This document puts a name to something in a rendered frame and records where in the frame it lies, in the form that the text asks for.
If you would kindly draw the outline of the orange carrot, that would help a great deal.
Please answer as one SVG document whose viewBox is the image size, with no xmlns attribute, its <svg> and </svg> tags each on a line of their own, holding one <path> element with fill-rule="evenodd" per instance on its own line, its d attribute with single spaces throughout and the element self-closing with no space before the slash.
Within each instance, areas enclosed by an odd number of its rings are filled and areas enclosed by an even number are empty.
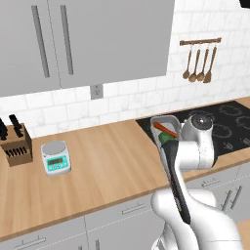
<svg viewBox="0 0 250 250">
<path fill-rule="evenodd" d="M 174 138 L 178 138 L 178 134 L 176 134 L 175 132 L 167 129 L 166 127 L 164 127 L 163 125 L 161 125 L 159 122 L 154 122 L 153 123 L 153 127 L 164 132 L 164 133 L 167 133 L 169 134 L 170 136 L 174 137 Z"/>
</svg>

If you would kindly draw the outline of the green broccoli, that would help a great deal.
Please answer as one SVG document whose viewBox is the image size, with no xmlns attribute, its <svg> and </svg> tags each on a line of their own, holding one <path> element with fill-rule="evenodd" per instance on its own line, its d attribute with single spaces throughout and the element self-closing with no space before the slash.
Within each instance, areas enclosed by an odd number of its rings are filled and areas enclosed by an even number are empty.
<svg viewBox="0 0 250 250">
<path fill-rule="evenodd" d="M 164 145 L 166 142 L 175 141 L 174 137 L 164 132 L 161 132 L 158 135 L 158 139 L 162 145 Z"/>
</svg>

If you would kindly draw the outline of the grey vegetable container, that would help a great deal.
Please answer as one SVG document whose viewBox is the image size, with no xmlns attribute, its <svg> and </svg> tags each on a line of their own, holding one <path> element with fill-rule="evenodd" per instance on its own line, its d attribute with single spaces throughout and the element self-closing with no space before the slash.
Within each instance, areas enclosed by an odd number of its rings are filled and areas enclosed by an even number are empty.
<svg viewBox="0 0 250 250">
<path fill-rule="evenodd" d="M 178 138 L 175 138 L 175 141 L 177 141 L 180 138 L 180 132 L 181 132 L 182 125 L 176 116 L 174 116 L 174 115 L 153 116 L 150 118 L 150 130 L 151 130 L 151 133 L 153 135 L 153 139 L 155 141 L 157 149 L 160 149 L 162 146 L 162 144 L 160 143 L 160 141 L 158 139 L 158 135 L 162 131 L 153 127 L 154 122 L 159 122 L 161 125 L 163 125 L 167 129 L 178 134 Z"/>
</svg>

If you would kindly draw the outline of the white teal kitchen scale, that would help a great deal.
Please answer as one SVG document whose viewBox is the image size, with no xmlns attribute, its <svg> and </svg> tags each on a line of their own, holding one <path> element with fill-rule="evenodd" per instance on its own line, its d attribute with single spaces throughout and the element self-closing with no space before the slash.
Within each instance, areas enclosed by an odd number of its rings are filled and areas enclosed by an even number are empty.
<svg viewBox="0 0 250 250">
<path fill-rule="evenodd" d="M 48 177 L 71 171 L 70 157 L 65 141 L 50 141 L 41 146 L 41 158 Z"/>
</svg>

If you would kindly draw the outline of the wooden hanging spoon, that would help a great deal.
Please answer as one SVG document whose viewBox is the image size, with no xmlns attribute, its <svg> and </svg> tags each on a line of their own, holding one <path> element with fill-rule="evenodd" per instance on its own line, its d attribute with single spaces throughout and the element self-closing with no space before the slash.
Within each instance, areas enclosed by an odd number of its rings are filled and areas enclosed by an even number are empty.
<svg viewBox="0 0 250 250">
<path fill-rule="evenodd" d="M 189 64 L 190 64 L 190 60 L 191 60 L 191 54 L 192 54 L 192 45 L 190 46 L 189 53 L 188 53 L 188 58 L 187 58 L 187 69 L 186 69 L 185 72 L 183 73 L 183 78 L 184 78 L 184 79 L 188 79 L 188 77 L 189 77 Z"/>
<path fill-rule="evenodd" d="M 202 70 L 197 75 L 197 80 L 198 81 L 203 81 L 203 79 L 204 79 L 204 71 L 205 71 L 205 65 L 206 65 L 206 62 L 207 62 L 208 54 L 209 54 L 209 46 L 206 48 L 206 51 L 205 51 Z"/>
<path fill-rule="evenodd" d="M 195 80 L 196 80 L 196 71 L 197 71 L 199 56 L 200 56 L 200 48 L 198 48 L 198 50 L 196 52 L 194 71 L 188 78 L 188 81 L 191 83 L 195 82 Z"/>
</svg>

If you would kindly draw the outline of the grey drawer front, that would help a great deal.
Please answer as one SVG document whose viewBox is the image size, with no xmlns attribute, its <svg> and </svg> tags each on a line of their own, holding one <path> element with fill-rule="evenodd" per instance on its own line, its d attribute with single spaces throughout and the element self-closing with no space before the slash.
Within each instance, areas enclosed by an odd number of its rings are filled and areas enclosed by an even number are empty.
<svg viewBox="0 0 250 250">
<path fill-rule="evenodd" d="M 24 250 L 88 250 L 83 217 L 0 242 L 0 250 L 15 250 L 15 246 L 38 237 L 46 237 L 46 242 Z"/>
<path fill-rule="evenodd" d="M 151 197 L 152 194 L 148 194 L 86 215 L 87 231 L 125 222 L 129 222 L 132 226 L 136 227 L 148 226 L 150 229 L 163 229 L 164 222 L 152 211 Z M 136 206 L 138 203 L 145 204 L 146 207 L 127 215 L 121 214 L 122 210 Z"/>
<path fill-rule="evenodd" d="M 187 185 L 187 188 L 197 188 L 197 189 L 210 190 L 210 188 L 212 188 L 212 187 L 202 187 L 201 184 L 203 183 L 203 181 L 209 181 L 212 178 L 215 178 L 215 179 L 220 178 L 221 181 L 218 184 L 214 185 L 214 187 L 218 186 L 218 185 L 225 184 L 225 183 L 233 182 L 233 180 L 237 176 L 238 170 L 239 170 L 238 166 L 230 167 L 226 170 L 219 171 L 217 173 L 210 174 L 210 175 L 198 178 L 196 180 L 186 182 L 186 185 Z"/>
</svg>

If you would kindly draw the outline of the wooden hanging spatula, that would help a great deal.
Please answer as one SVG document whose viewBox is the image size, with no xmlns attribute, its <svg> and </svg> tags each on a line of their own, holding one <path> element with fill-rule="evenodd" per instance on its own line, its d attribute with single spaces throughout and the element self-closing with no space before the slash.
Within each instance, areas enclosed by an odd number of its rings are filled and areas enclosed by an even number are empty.
<svg viewBox="0 0 250 250">
<path fill-rule="evenodd" d="M 204 80 L 203 80 L 203 83 L 206 84 L 206 83 L 209 83 L 211 82 L 211 77 L 212 77 L 212 66 L 213 66 L 213 63 L 214 63 L 214 59 L 215 59 L 215 56 L 216 56 L 216 52 L 217 52 L 217 46 L 215 45 L 214 49 L 213 49 L 213 53 L 212 53 L 212 57 L 211 57 L 211 61 L 210 61 L 210 66 L 209 66 L 209 69 L 204 77 Z"/>
</svg>

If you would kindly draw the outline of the black hob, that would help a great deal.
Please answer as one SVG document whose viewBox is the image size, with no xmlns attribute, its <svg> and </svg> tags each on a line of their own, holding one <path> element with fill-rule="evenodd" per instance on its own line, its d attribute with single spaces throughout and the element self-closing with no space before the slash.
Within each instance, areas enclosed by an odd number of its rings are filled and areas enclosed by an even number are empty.
<svg viewBox="0 0 250 250">
<path fill-rule="evenodd" d="M 250 109 L 236 101 L 172 112 L 181 123 L 199 113 L 213 121 L 216 157 L 250 146 Z"/>
</svg>

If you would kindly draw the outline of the wooden knife block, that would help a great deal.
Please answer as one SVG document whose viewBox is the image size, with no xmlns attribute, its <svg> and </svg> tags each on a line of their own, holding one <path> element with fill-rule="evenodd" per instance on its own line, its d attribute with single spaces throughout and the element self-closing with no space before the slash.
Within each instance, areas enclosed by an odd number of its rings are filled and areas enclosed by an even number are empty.
<svg viewBox="0 0 250 250">
<path fill-rule="evenodd" d="M 8 125 L 7 129 L 6 140 L 0 139 L 0 146 L 5 153 L 9 166 L 13 167 L 32 162 L 32 140 L 24 124 L 22 123 L 20 128 L 21 137 L 17 135 L 13 125 Z"/>
</svg>

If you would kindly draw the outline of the grey base cupboard door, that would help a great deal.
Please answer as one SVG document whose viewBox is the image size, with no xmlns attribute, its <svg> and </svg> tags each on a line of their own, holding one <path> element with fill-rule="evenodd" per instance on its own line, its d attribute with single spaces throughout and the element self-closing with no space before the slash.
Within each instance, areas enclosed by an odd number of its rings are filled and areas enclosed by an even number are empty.
<svg viewBox="0 0 250 250">
<path fill-rule="evenodd" d="M 222 211 L 222 206 L 225 202 L 225 199 L 226 199 L 227 194 L 228 194 L 230 189 L 231 189 L 232 193 L 231 193 L 227 208 L 225 209 L 225 211 L 223 211 L 225 213 L 227 213 L 229 211 L 229 206 L 230 206 L 230 203 L 232 202 L 232 195 L 233 195 L 233 191 L 234 191 L 233 182 L 225 183 L 225 184 L 210 188 L 210 190 L 213 192 L 213 194 L 216 197 L 217 208 L 221 211 Z"/>
<path fill-rule="evenodd" d="M 230 209 L 229 214 L 236 222 L 250 220 L 250 162 L 244 163 L 240 166 L 238 175 L 233 183 L 233 197 L 235 198 L 236 192 L 242 186 L 241 194 L 239 195 L 233 209 Z"/>
<path fill-rule="evenodd" d="M 96 250 L 95 240 L 98 239 L 100 250 L 151 250 L 162 231 L 148 226 L 132 226 L 129 222 L 115 223 L 88 231 L 89 249 Z"/>
</svg>

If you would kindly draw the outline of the grey wall socket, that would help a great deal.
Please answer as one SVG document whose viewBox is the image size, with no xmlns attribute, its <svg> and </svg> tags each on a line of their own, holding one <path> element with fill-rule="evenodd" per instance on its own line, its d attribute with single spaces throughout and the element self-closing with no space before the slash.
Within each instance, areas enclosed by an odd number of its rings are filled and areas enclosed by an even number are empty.
<svg viewBox="0 0 250 250">
<path fill-rule="evenodd" d="M 92 85 L 90 87 L 90 92 L 92 100 L 102 99 L 104 97 L 104 89 L 102 84 Z"/>
</svg>

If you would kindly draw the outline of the wide grey wall cupboard door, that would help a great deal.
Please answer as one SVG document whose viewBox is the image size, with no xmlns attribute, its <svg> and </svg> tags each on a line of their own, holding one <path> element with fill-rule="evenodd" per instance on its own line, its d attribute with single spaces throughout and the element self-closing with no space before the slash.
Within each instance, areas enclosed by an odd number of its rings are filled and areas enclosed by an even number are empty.
<svg viewBox="0 0 250 250">
<path fill-rule="evenodd" d="M 63 88 L 164 76 L 175 0 L 47 0 Z M 73 75 L 60 5 L 66 5 Z"/>
</svg>

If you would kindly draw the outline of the wooden utensil rail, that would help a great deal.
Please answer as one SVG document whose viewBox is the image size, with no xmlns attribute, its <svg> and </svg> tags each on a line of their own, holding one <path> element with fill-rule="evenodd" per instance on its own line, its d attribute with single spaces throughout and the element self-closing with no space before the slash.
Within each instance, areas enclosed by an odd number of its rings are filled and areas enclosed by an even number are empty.
<svg viewBox="0 0 250 250">
<path fill-rule="evenodd" d="M 185 45 L 196 45 L 196 44 L 211 44 L 211 43 L 221 43 L 222 37 L 213 39 L 198 39 L 198 40 L 181 40 L 180 46 Z"/>
</svg>

